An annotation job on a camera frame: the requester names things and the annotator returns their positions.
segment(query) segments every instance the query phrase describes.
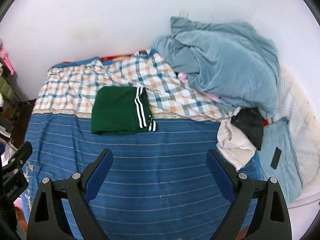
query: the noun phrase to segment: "light blue blanket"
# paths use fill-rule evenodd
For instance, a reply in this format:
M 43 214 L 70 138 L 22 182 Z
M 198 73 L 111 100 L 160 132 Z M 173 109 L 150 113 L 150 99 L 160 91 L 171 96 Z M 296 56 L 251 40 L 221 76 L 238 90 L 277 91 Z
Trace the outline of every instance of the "light blue blanket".
M 276 147 L 281 150 L 281 155 L 274 170 L 270 164 Z M 257 155 L 259 161 L 255 158 L 252 160 L 260 167 L 262 179 L 277 178 L 287 204 L 295 201 L 302 192 L 302 183 L 286 117 L 264 127 L 261 151 L 257 151 Z
M 272 41 L 248 23 L 206 24 L 171 18 L 171 35 L 156 49 L 175 72 L 188 74 L 191 87 L 220 96 L 225 112 L 258 107 L 264 118 L 276 114 L 279 63 Z

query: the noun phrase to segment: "pink cloth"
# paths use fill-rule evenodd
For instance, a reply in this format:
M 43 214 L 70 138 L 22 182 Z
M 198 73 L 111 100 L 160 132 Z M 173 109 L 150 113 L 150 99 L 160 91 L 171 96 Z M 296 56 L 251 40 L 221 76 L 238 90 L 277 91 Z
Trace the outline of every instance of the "pink cloth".
M 13 73 L 14 73 L 13 67 L 11 65 L 9 58 L 8 58 L 8 53 L 4 49 L 0 49 L 0 57 L 3 59 L 7 68 L 10 70 L 10 74 L 13 75 Z
M 178 78 L 180 79 L 180 81 L 182 81 L 185 85 L 189 86 L 189 81 L 188 81 L 188 76 L 185 73 L 178 73 Z M 201 92 L 195 89 L 195 91 L 197 91 L 200 95 L 211 99 L 212 101 L 218 102 L 219 101 L 219 96 L 214 94 L 214 93 L 206 93 L 206 92 Z
M 14 201 L 14 206 L 19 208 L 20 210 L 22 210 L 22 201 L 21 198 L 18 197 L 15 201 Z

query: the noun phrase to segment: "mattress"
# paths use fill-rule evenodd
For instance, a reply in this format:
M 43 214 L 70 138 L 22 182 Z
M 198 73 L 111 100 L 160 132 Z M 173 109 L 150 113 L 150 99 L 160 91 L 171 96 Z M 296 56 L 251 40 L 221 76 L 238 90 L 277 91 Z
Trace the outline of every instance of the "mattress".
M 103 86 L 143 86 L 157 131 L 125 136 L 90 131 L 96 92 Z M 28 219 L 39 183 L 69 178 L 109 148 L 114 162 L 89 205 L 110 239 L 209 239 L 230 203 L 205 164 L 216 149 L 216 122 L 225 118 L 207 98 L 182 86 L 155 52 L 103 62 L 100 58 L 52 67 L 39 92 L 26 133 L 33 153 L 22 197 Z M 257 178 L 252 161 L 242 170 Z M 63 201 L 75 238 L 82 239 L 68 201 Z M 252 200 L 242 228 L 255 209 Z

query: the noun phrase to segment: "crumpled blanket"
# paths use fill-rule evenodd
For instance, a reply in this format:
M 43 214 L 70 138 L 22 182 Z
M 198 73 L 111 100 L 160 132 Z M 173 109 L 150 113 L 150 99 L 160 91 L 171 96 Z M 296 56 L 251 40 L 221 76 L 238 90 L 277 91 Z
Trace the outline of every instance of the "crumpled blanket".
M 279 63 L 272 41 L 249 23 L 206 24 L 171 17 L 171 35 L 153 48 L 190 86 L 220 96 L 218 108 L 258 107 L 265 119 L 276 114 Z

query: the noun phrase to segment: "green fabric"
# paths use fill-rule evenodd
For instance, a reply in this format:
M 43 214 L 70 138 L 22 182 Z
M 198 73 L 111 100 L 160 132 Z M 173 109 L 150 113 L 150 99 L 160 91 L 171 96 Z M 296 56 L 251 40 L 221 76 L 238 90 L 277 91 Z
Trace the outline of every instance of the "green fabric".
M 112 86 L 97 92 L 91 117 L 92 133 L 124 135 L 145 132 L 151 122 L 145 88 Z
M 0 76 L 0 93 L 4 99 L 12 100 L 14 92 L 7 81 Z

